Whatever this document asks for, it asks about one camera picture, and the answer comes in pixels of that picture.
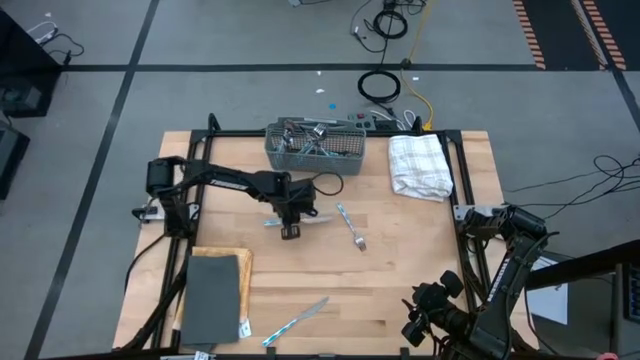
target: blue-handled knife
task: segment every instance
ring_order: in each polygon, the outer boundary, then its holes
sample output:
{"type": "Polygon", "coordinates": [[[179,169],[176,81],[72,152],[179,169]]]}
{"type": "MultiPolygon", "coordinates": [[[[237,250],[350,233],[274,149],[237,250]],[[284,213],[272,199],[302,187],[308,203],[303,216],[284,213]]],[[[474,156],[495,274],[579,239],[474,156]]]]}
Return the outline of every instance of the blue-handled knife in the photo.
{"type": "Polygon", "coordinates": [[[291,329],[293,325],[295,325],[298,321],[308,319],[315,315],[320,309],[324,307],[324,305],[329,301],[329,297],[325,297],[322,300],[318,301],[315,305],[305,310],[302,314],[296,316],[293,320],[291,320],[287,325],[283,326],[280,330],[276,331],[275,334],[269,336],[265,341],[262,342],[262,346],[267,347],[271,345],[280,335],[287,332],[287,330],[291,329]]]}

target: wooden tabletop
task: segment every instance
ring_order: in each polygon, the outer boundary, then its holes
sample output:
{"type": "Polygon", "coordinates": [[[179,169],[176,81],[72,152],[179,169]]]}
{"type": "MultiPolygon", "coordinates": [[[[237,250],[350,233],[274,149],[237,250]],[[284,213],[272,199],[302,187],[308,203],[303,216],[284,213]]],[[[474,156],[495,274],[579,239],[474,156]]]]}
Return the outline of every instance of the wooden tabletop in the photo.
{"type": "MultiPolygon", "coordinates": [[[[462,134],[476,203],[501,204],[502,191],[487,133],[462,134]]],[[[270,169],[263,141],[215,138],[212,163],[248,172],[270,169]]],[[[188,146],[189,132],[165,133],[160,156],[185,156],[188,146]]],[[[197,245],[242,247],[254,253],[249,306],[253,336],[219,345],[216,353],[264,353],[261,342],[265,338],[322,297],[330,296],[318,314],[296,324],[272,345],[277,353],[397,355],[400,347],[409,347],[412,354],[431,354],[431,341],[412,348],[400,334],[407,322],[407,309],[400,299],[411,298],[412,285],[438,281],[445,270],[459,273],[450,205],[395,195],[387,149],[388,139],[367,139],[360,175],[345,177],[344,190],[335,197],[318,194],[316,209],[333,220],[303,224],[302,237],[292,241],[280,239],[280,228],[263,226],[264,220],[275,216],[270,205],[259,204],[242,192],[207,187],[197,245]],[[360,252],[353,244],[336,202],[343,203],[365,237],[367,251],[360,252]]],[[[456,184],[461,188],[453,148],[452,157],[456,184]]],[[[316,183],[331,192],[337,180],[327,176],[316,183]]],[[[462,194],[459,200],[464,204],[462,194]]],[[[161,223],[144,225],[137,252],[162,231],[161,223]]],[[[130,340],[157,304],[168,248],[169,240],[161,242],[134,268],[114,346],[130,340]]],[[[492,276],[504,252],[504,243],[497,240],[485,251],[492,276]]],[[[464,292],[454,303],[466,310],[464,292]]],[[[165,322],[165,346],[169,345],[175,308],[174,303],[165,322]]],[[[537,347],[527,326],[522,297],[511,321],[523,338],[537,347]]]]}

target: white towel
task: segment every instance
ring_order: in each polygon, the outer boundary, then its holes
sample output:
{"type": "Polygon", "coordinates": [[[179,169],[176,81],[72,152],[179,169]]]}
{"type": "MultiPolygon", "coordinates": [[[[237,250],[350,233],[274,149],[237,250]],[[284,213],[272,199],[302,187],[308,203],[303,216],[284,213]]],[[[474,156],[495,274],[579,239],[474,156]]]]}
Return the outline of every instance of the white towel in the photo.
{"type": "Polygon", "coordinates": [[[392,137],[389,164],[396,194],[440,202],[451,195],[453,182],[436,135],[392,137]]]}

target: gray plastic basket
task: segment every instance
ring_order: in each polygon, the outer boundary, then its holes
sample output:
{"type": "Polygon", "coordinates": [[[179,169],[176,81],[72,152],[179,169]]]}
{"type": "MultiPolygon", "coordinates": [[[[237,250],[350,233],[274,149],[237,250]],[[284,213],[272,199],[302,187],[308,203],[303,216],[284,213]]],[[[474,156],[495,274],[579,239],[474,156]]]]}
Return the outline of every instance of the gray plastic basket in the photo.
{"type": "Polygon", "coordinates": [[[267,126],[265,151],[274,170],[335,172],[340,175],[358,175],[364,159],[367,133],[346,120],[310,119],[300,117],[278,118],[278,122],[267,126]],[[288,150],[281,147],[284,122],[291,120],[298,126],[293,132],[293,141],[288,150]],[[300,153],[309,143],[316,125],[326,124],[327,138],[320,142],[322,149],[330,155],[300,153]]]}

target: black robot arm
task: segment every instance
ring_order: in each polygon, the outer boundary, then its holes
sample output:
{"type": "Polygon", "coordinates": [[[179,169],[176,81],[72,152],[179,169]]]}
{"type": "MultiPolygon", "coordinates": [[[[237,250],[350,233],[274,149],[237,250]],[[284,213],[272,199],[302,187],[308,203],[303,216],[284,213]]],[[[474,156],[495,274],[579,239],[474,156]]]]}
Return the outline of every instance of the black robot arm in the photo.
{"type": "Polygon", "coordinates": [[[147,165],[147,193],[158,198],[165,211],[165,232],[169,236],[188,237],[193,231],[189,205],[181,194],[192,186],[205,184],[243,191],[258,202],[271,204],[282,219],[282,238],[300,237],[300,214],[316,216],[316,198],[311,179],[291,180],[287,172],[258,171],[246,173],[203,160],[187,161],[173,156],[150,161],[147,165]],[[182,169],[182,181],[175,184],[176,168],[182,169]]]}
{"type": "Polygon", "coordinates": [[[445,359],[506,359],[514,337],[508,319],[533,263],[554,234],[547,234],[541,219],[514,206],[495,208],[490,214],[470,209],[459,226],[467,237],[489,240],[501,235],[507,243],[483,306],[467,313],[452,304],[448,297],[457,297],[463,285],[456,274],[447,271],[440,278],[442,285],[422,283],[414,288],[414,304],[404,301],[410,321],[402,334],[418,346],[425,334],[433,335],[433,324],[449,334],[442,354],[445,359]]]}

